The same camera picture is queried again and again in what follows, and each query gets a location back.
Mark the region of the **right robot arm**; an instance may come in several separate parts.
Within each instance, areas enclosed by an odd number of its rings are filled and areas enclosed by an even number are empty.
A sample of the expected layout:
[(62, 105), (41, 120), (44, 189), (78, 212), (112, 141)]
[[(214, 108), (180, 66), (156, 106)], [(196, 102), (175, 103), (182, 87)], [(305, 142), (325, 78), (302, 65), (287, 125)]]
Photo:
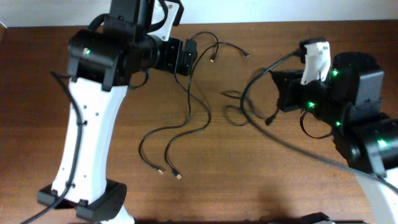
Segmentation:
[(301, 109), (331, 126), (336, 150), (355, 171), (376, 223), (397, 223), (397, 120), (381, 112), (384, 71), (362, 52), (335, 55), (326, 80), (306, 84), (301, 70), (271, 73), (277, 108)]

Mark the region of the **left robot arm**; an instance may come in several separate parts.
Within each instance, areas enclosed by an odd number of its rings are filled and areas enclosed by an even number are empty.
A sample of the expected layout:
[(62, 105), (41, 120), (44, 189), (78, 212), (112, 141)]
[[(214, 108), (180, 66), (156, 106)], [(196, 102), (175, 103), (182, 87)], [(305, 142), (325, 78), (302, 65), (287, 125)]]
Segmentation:
[(76, 210), (93, 223), (133, 223), (124, 201), (125, 184), (106, 176), (114, 124), (131, 78), (150, 69), (187, 76), (196, 45), (170, 36), (184, 8), (180, 1), (111, 2), (69, 41), (70, 116), (62, 161), (54, 181), (38, 191), (47, 210)]

